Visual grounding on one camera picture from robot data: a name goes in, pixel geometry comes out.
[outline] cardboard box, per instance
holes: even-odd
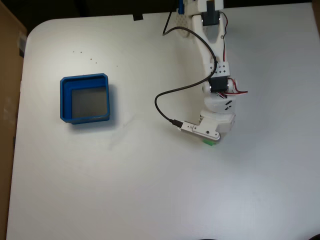
[[[312,1],[312,8],[318,32],[320,34],[320,0]]]
[[[0,1],[0,240],[6,239],[27,30]]]

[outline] blue tray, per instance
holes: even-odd
[[[102,93],[104,96],[99,98],[100,102],[94,102],[89,106],[93,109],[96,105],[102,104],[104,106],[103,113],[99,115],[86,115],[81,116],[75,114],[75,110],[81,108],[81,105],[76,105],[75,97],[79,95],[80,91],[91,91],[99,90],[99,94]],[[104,73],[81,75],[81,76],[66,76],[60,81],[60,118],[66,123],[71,124],[84,124],[91,122],[108,121],[110,119],[110,107],[109,107],[109,88],[108,88],[108,77]]]

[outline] green block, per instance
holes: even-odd
[[[205,144],[208,144],[210,146],[216,145],[216,143],[214,141],[211,141],[208,139],[203,139],[202,142],[204,142]]]

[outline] white table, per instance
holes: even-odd
[[[154,97],[199,81],[167,13],[57,19],[29,35],[7,240],[304,240],[320,233],[320,44],[311,3],[225,9],[236,122],[210,147]],[[60,80],[105,73],[111,120],[60,119]],[[196,121],[201,86],[164,96]]]

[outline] robotic arm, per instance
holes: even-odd
[[[212,142],[218,142],[226,133],[230,132],[236,117],[236,95],[247,93],[246,91],[238,91],[236,81],[230,77],[225,45],[228,19],[223,12],[220,12],[223,8],[223,0],[179,0],[176,14],[177,27],[165,32],[171,16],[170,13],[163,31],[163,35],[172,30],[178,30],[184,38],[196,36],[195,41],[201,54],[204,73],[208,76],[198,82],[199,84],[203,83],[205,103],[205,108],[200,112],[199,124],[165,118],[176,125],[179,130]],[[209,41],[205,33],[206,28],[212,25],[218,25],[218,35],[214,43]],[[190,86],[159,94],[155,98],[155,106],[158,111],[163,115],[157,105],[159,96]]]

